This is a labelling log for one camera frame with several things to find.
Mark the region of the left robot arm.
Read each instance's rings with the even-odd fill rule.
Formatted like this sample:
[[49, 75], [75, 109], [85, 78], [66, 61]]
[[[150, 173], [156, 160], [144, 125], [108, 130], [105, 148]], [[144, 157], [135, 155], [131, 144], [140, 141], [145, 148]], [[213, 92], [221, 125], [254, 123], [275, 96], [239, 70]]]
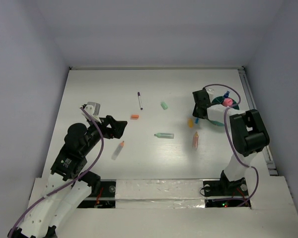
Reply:
[[27, 209], [8, 237], [56, 238], [81, 202], [100, 190], [100, 176], [83, 170], [88, 153], [104, 139], [121, 138], [126, 126], [127, 121], [116, 121], [112, 116], [91, 119], [89, 127], [72, 124], [51, 167], [42, 198]]

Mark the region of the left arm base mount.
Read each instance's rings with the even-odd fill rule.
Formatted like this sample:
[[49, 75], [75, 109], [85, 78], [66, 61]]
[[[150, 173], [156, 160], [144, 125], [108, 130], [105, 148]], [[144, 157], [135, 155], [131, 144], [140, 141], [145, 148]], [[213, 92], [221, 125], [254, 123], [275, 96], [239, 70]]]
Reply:
[[102, 180], [97, 193], [92, 193], [84, 202], [87, 208], [115, 208], [116, 180]]

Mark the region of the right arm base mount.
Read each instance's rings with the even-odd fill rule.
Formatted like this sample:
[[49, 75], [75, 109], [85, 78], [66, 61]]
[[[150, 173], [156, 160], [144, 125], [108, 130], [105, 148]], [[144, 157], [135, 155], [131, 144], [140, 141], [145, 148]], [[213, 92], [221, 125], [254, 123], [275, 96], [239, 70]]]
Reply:
[[206, 208], [250, 207], [247, 201], [248, 190], [246, 184], [235, 188], [224, 188], [219, 180], [205, 180], [199, 193], [204, 197]]

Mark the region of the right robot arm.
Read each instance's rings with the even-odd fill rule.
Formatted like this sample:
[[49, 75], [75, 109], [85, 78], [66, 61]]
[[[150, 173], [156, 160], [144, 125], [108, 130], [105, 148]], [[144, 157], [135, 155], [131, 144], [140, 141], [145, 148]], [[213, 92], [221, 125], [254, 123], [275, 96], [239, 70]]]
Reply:
[[245, 172], [251, 161], [270, 143], [270, 137], [256, 109], [240, 110], [240, 100], [229, 94], [214, 97], [210, 87], [193, 92], [193, 116], [224, 125], [232, 157], [218, 180], [207, 180], [201, 189], [205, 197], [232, 196], [245, 185]]

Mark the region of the clear blue glue bottle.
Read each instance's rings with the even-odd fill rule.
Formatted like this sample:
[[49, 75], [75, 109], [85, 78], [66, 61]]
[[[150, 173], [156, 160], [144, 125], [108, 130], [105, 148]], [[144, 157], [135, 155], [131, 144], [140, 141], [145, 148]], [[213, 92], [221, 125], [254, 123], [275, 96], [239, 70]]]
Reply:
[[225, 94], [223, 95], [224, 98], [228, 98], [229, 97], [230, 92], [226, 91]]

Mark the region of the purple thin marker pen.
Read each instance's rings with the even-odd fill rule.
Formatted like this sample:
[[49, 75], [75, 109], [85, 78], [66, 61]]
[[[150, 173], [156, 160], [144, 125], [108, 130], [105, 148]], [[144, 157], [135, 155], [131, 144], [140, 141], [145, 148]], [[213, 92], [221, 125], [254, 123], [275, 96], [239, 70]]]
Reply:
[[138, 102], [139, 102], [139, 106], [140, 106], [140, 110], [143, 110], [143, 104], [142, 104], [142, 98], [141, 98], [141, 94], [140, 92], [137, 92], [137, 97], [138, 97]]

